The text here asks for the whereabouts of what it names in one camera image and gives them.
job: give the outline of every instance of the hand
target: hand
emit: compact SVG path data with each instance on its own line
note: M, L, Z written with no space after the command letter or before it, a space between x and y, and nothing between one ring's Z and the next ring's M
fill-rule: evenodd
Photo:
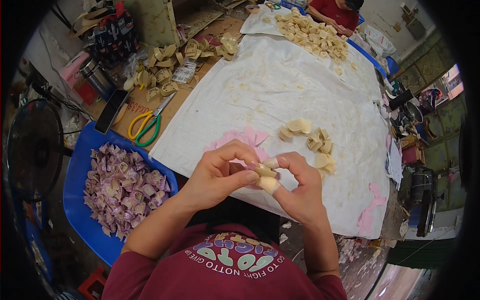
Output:
M333 26L333 27L338 31L338 24L335 22L334 19L325 17L325 18L324 18L324 22L325 22L325 24L327 24L327 25Z
M343 25L339 25L336 31L341 35L347 35L348 33L348 30Z
M247 165L260 162L254 149L239 140L233 140L217 150L207 151L198 162L192 176L178 193L183 205L199 211L222 202L233 191L259 179L255 171L247 171L240 164L229 163L243 160Z
M276 157L280 168L288 169L299 182L296 189L289 192L279 186L273 197L285 212L301 222L311 225L325 210L322 204L322 177L317 169L307 164L303 156L290 152Z

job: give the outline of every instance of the black cap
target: black cap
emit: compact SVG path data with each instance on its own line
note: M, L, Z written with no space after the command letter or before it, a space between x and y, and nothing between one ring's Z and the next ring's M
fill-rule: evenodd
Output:
M359 12L360 7L363 5L363 0L345 0L345 4L354 12Z

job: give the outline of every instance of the scissors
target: scissors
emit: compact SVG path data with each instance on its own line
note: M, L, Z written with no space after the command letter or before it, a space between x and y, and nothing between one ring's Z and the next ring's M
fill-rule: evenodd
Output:
M128 137L132 140L135 140L135 143L139 145L140 147L146 147L150 145L155 139L156 136L158 135L158 132L160 131L160 120L162 119L162 116L160 113L163 111L163 109L167 106L167 104L170 102L170 100L175 96L177 92L171 94L168 96L165 101L163 101L155 111L151 110L146 113L143 113L139 116L137 116L133 121L130 123L130 126L128 127ZM135 135L132 135L132 127L133 125L140 120L141 118L145 117L145 120L142 122L142 125L140 126L140 129L137 131ZM150 122L150 124L144 129L145 124L147 124L148 120L150 120L151 117L154 117L153 120ZM140 143L141 137L147 133L147 131L150 130L150 128L153 126L153 124L156 124L155 126L155 132L150 140L148 140L146 143Z
M276 4L276 3L272 3L272 2L265 2L265 5L270 8L270 10L273 12L273 10L279 10L280 9L280 5Z

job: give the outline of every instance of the smartphone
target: smartphone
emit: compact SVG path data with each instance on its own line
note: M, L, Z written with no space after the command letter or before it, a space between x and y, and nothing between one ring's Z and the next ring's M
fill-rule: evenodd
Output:
M127 101L129 94L129 92L120 89L116 89L115 92L113 92L112 96L107 102L107 105L105 105L100 118L98 118L95 124L96 131L102 134L107 134L112 126L113 121L119 114L121 107L125 101Z

